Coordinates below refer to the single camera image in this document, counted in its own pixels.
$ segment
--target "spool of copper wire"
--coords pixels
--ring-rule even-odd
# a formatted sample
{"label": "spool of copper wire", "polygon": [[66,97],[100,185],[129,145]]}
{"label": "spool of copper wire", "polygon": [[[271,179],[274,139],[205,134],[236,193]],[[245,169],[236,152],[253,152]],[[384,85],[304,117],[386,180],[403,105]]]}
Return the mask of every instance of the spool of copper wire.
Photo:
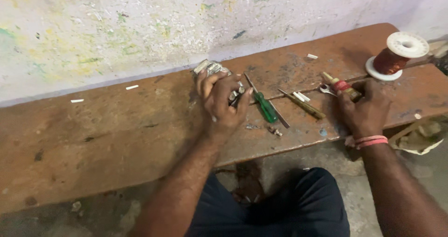
{"label": "spool of copper wire", "polygon": [[409,32],[395,32],[387,39],[387,48],[366,62],[367,72],[379,80],[395,80],[411,58],[419,58],[429,51],[428,43]]}

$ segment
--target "rusty table surface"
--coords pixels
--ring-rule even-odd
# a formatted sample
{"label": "rusty table surface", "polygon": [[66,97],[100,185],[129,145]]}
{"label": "rusty table surface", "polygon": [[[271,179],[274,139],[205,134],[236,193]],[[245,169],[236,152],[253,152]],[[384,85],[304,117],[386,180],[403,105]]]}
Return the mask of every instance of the rusty table surface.
{"label": "rusty table surface", "polygon": [[[384,49],[395,31],[390,24],[375,24],[223,61],[235,73],[248,71],[291,128],[277,122],[283,136],[272,135],[257,105],[250,106],[246,123],[222,149],[217,166],[348,135],[336,99],[315,90],[320,73],[365,77],[364,62]],[[310,60],[308,53],[319,58]],[[448,112],[448,79],[431,64],[408,68],[394,82],[381,84],[393,100],[387,127],[413,122],[415,114]],[[125,89],[132,85],[139,87]],[[277,88],[306,92],[327,118],[317,121],[280,98]],[[202,123],[189,71],[2,108],[0,120],[0,213],[155,180],[185,153]],[[260,129],[245,129],[246,124]]]}

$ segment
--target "glue bottle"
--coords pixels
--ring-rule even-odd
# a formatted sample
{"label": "glue bottle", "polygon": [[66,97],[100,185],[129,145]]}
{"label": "glue bottle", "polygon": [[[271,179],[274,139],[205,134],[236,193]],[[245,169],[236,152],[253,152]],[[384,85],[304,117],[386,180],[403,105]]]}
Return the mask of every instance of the glue bottle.
{"label": "glue bottle", "polygon": [[362,98],[362,94],[358,91],[356,91],[349,83],[339,80],[338,78],[333,78],[330,75],[328,75],[326,72],[323,72],[323,74],[327,77],[327,79],[332,84],[333,91],[337,93],[337,91],[344,91],[349,94],[350,100],[352,102],[357,102],[359,99]]}

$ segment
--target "person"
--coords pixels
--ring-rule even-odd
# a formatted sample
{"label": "person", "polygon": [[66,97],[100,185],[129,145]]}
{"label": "person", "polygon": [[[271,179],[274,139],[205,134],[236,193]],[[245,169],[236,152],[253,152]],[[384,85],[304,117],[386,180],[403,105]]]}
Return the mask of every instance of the person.
{"label": "person", "polygon": [[[312,168],[259,204],[241,207],[210,171],[220,148],[246,118],[252,94],[228,105],[240,75],[200,72],[197,91],[206,112],[203,132],[166,176],[137,217],[132,237],[147,236],[349,236],[350,227],[333,176]],[[354,88],[357,103],[338,92],[355,139],[382,135],[390,100],[373,80]],[[448,236],[448,216],[412,177],[387,143],[360,149],[384,236]]]}

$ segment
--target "screwdriver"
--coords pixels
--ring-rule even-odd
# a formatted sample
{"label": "screwdriver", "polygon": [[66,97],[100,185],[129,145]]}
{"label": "screwdriver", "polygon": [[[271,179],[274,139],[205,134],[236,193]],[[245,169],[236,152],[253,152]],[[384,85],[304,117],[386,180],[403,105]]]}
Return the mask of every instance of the screwdriver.
{"label": "screwdriver", "polygon": [[254,83],[252,83],[252,81],[249,79],[249,76],[244,73],[244,75],[246,76],[247,81],[249,82],[249,84],[254,88],[255,91],[255,99],[260,102],[261,105],[261,109],[263,110],[263,115],[264,118],[269,122],[269,123],[274,123],[276,122],[279,118],[276,115],[276,111],[274,110],[274,108],[272,107],[271,103],[269,103],[265,98],[263,93],[257,91],[257,89],[254,86]]}

